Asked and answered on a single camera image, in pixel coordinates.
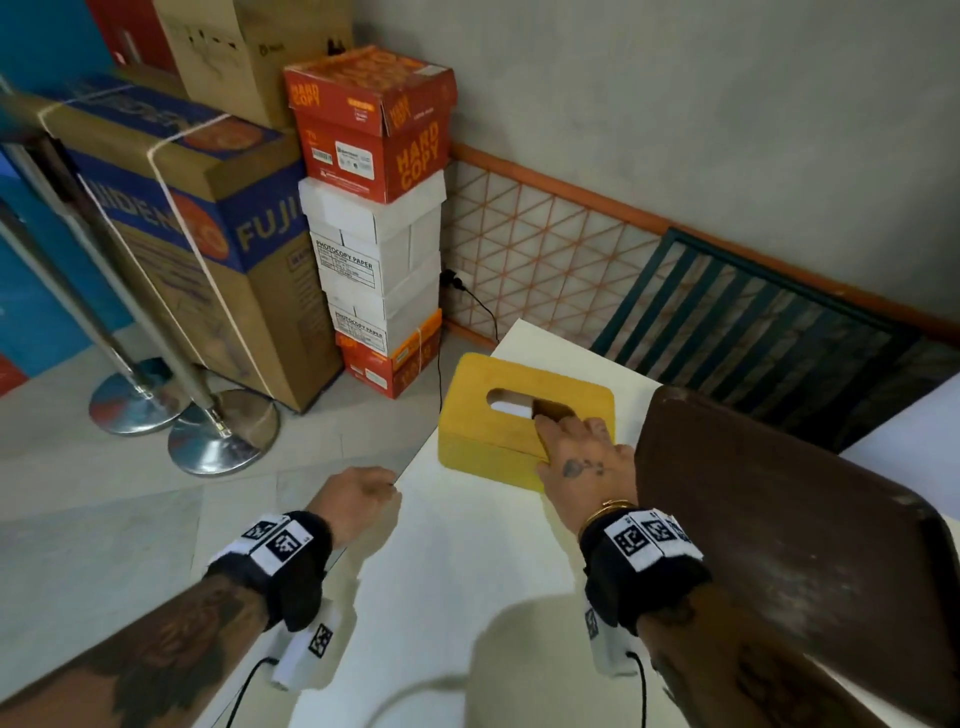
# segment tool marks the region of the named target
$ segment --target tile floor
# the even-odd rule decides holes
[[[120,339],[155,354],[136,327]],[[444,336],[444,389],[470,351]],[[350,465],[401,471],[440,408],[436,364],[396,401],[341,375],[306,415],[282,412],[261,461],[200,480],[170,462],[166,433],[115,438],[87,419],[109,371],[90,349],[0,400],[0,699],[181,591],[256,516],[302,507]]]

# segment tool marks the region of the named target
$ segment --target yellow tissue box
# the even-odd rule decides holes
[[[440,462],[453,470],[542,491],[536,465],[547,460],[546,451],[534,428],[530,406],[523,405],[537,400],[542,400],[542,404],[537,402],[538,409],[557,409],[550,405],[559,404],[581,420],[599,417],[615,437],[613,392],[607,387],[469,353],[457,366],[440,415]],[[491,402],[518,413],[525,411],[526,416],[493,409]]]

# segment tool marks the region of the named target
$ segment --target wooden trim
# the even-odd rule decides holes
[[[891,301],[890,299],[883,298],[882,296],[864,291],[852,285],[847,285],[846,283],[841,283],[826,276],[811,273],[804,268],[791,265],[790,263],[784,263],[782,260],[758,253],[737,243],[732,243],[729,240],[711,235],[708,232],[698,231],[688,225],[675,222],[653,212],[647,212],[639,207],[632,207],[625,203],[620,203],[617,200],[612,200],[609,197],[598,195],[596,192],[590,192],[588,189],[578,187],[575,184],[569,184],[568,182],[561,182],[552,177],[547,177],[540,172],[527,169],[507,159],[494,157],[486,152],[473,149],[466,144],[452,143],[450,145],[450,153],[455,158],[465,161],[467,164],[473,164],[474,166],[490,170],[503,177],[509,177],[523,184],[529,184],[544,192],[549,192],[550,194],[563,197],[566,200],[571,200],[577,205],[582,205],[605,215],[610,215],[631,225],[636,225],[643,230],[654,232],[657,235],[665,234],[669,228],[677,228],[684,232],[689,232],[691,235],[696,235],[718,248],[723,248],[735,255],[740,255],[755,263],[766,266],[811,288],[816,288],[831,296],[836,296],[837,298],[843,299],[853,305],[858,305],[880,316],[886,316],[895,321],[917,327],[924,335],[931,339],[960,347],[960,324],[954,324],[946,319],[932,316],[916,308],[904,305],[903,303]]]
[[[478,347],[483,347],[484,349],[489,349],[490,351],[496,349],[496,342],[492,339],[488,339],[486,336],[481,336],[476,331],[472,331],[467,327],[462,327],[460,324],[450,321],[446,317],[444,317],[444,328],[450,333],[455,333],[457,336],[462,336],[463,338],[468,339]]]

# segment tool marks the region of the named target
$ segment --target hand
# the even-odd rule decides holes
[[[538,463],[537,475],[570,531],[579,533],[605,500],[637,505],[634,449],[615,446],[603,420],[564,417],[557,424],[538,415],[534,425],[550,458],[549,464]]]
[[[334,548],[346,546],[376,522],[396,495],[395,480],[386,468],[347,468],[327,479],[306,510],[330,526]]]

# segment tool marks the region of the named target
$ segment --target round metal base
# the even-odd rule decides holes
[[[145,435],[172,423],[190,404],[163,359],[136,365],[154,395],[143,397],[122,375],[110,375],[90,399],[90,419],[114,435]]]
[[[204,411],[191,404],[174,423],[168,441],[177,467],[201,477],[243,470],[263,457],[280,429],[271,400],[243,389],[229,389],[213,399],[232,434],[223,437]]]

